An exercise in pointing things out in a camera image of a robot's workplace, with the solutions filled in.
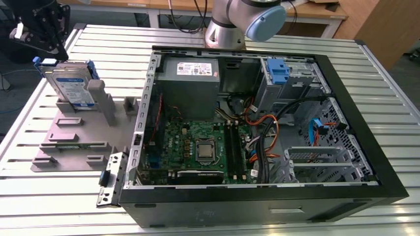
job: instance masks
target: metal slat surface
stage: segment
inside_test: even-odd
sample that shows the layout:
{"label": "metal slat surface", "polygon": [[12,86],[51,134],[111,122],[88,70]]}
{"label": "metal slat surface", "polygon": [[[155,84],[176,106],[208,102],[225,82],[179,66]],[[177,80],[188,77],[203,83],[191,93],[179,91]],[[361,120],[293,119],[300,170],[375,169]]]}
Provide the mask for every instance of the metal slat surface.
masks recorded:
{"label": "metal slat surface", "polygon": [[[201,47],[201,34],[172,29],[91,26],[72,43],[71,59],[95,61],[115,100],[141,96],[152,45]],[[383,151],[408,188],[409,197],[332,223],[211,228],[143,229],[121,208],[96,209],[100,172],[33,173],[31,160],[57,112],[56,94],[41,80],[39,94],[0,162],[1,235],[417,235],[420,232],[420,126],[412,107],[371,57],[352,40],[275,36],[247,41],[249,50],[329,56]]]}

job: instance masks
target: motherboard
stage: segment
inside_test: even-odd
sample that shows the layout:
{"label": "motherboard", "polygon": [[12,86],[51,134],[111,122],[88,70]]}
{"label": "motherboard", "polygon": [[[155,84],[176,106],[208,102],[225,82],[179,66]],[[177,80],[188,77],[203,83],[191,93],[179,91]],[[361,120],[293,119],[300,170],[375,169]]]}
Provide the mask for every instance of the motherboard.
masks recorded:
{"label": "motherboard", "polygon": [[229,122],[167,122],[163,151],[148,153],[149,168],[141,171],[141,182],[252,183],[244,151],[248,135],[248,125]]}

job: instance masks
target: desk leg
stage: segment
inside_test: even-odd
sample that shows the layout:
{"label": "desk leg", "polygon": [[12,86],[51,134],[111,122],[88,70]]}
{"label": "desk leg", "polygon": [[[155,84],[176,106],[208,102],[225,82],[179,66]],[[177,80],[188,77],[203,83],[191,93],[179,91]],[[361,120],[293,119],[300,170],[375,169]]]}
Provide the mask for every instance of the desk leg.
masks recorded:
{"label": "desk leg", "polygon": [[159,10],[157,9],[148,9],[147,14],[149,15],[151,28],[160,28]]}
{"label": "desk leg", "polygon": [[340,27],[343,20],[339,19],[331,19],[329,24],[327,25],[327,28],[323,32],[321,38],[333,38],[336,30]]}
{"label": "desk leg", "polygon": [[0,75],[0,90],[8,90],[11,88],[11,83],[5,80],[5,78]]}

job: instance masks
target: ram slot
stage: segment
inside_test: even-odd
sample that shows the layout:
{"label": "ram slot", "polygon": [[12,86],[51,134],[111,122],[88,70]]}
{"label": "ram slot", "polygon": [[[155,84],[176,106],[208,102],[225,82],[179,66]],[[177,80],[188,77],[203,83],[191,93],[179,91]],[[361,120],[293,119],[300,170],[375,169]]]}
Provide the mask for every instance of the ram slot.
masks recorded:
{"label": "ram slot", "polygon": [[237,179],[245,179],[245,170],[244,170],[244,159],[241,152],[241,138],[239,135],[237,125],[232,125],[231,128],[231,139],[232,139],[232,152],[235,160],[235,172]]}
{"label": "ram slot", "polygon": [[225,149],[225,158],[228,161],[228,176],[229,176],[229,178],[236,178],[231,129],[232,129],[232,125],[225,123],[225,125],[224,125],[224,149]]}

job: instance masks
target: blue drive bay latch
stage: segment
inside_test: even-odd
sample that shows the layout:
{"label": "blue drive bay latch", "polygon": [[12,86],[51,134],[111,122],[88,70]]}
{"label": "blue drive bay latch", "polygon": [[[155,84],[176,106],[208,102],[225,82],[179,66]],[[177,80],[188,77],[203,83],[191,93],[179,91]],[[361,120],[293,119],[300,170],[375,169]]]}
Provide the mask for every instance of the blue drive bay latch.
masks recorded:
{"label": "blue drive bay latch", "polygon": [[283,85],[289,78],[289,68],[283,59],[267,59],[268,73],[275,85]]}

